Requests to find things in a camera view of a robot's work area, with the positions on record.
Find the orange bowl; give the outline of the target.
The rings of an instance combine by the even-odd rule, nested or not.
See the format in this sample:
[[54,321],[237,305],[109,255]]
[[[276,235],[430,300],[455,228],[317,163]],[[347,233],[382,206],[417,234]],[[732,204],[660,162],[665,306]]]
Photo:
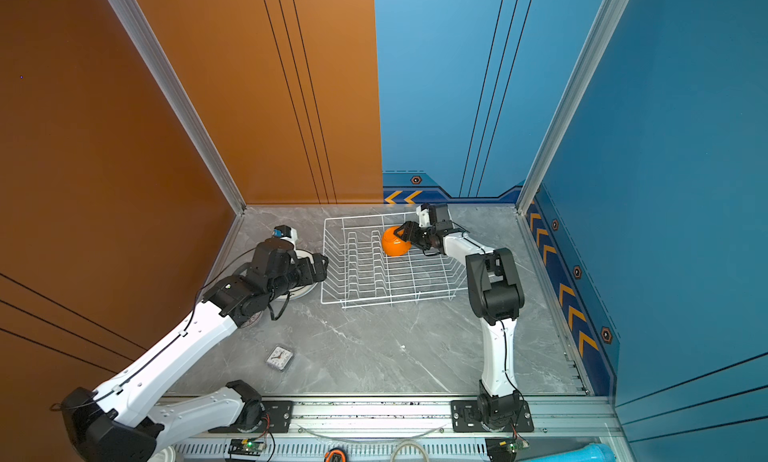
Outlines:
[[397,227],[388,228],[381,236],[383,252],[389,257],[400,257],[408,253],[412,244],[396,235]]

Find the white wire dish rack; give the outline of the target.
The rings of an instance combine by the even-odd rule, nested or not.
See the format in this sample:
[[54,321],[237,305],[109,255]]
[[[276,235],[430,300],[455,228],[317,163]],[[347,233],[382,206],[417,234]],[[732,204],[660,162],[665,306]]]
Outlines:
[[413,212],[327,218],[323,254],[329,264],[321,303],[347,309],[453,299],[464,293],[466,272],[459,261],[427,256],[418,248],[395,257],[385,253],[385,231],[416,220]]

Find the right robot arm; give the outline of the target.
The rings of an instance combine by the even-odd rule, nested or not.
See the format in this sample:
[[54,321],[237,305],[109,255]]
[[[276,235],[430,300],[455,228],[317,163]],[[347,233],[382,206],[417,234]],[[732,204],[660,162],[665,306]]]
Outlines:
[[492,431],[515,430],[530,413],[515,381],[514,333],[525,295],[512,251],[474,240],[445,204],[422,204],[417,219],[387,231],[395,244],[448,256],[465,269],[473,314],[482,321],[483,370],[477,397],[480,421]]

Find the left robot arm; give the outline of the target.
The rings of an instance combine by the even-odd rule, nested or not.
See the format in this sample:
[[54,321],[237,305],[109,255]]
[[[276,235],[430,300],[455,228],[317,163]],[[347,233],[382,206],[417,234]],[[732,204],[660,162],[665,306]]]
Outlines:
[[211,429],[259,429],[261,394],[242,380],[180,403],[160,399],[211,348],[272,304],[327,277],[321,253],[302,257],[287,227],[259,243],[250,262],[214,283],[165,337],[94,390],[77,388],[59,405],[69,441],[85,461],[147,461]]

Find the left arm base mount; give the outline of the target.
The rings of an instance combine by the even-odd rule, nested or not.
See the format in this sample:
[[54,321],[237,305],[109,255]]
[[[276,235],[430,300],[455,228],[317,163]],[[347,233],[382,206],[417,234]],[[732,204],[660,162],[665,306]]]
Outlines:
[[293,409],[290,400],[249,402],[231,425],[210,429],[209,433],[288,433]]

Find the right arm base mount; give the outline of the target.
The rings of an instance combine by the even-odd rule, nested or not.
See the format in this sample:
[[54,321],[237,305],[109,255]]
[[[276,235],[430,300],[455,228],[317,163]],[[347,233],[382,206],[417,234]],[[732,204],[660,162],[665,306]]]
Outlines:
[[453,400],[449,404],[454,432],[532,433],[533,415],[526,401],[512,398],[480,402],[477,399]]

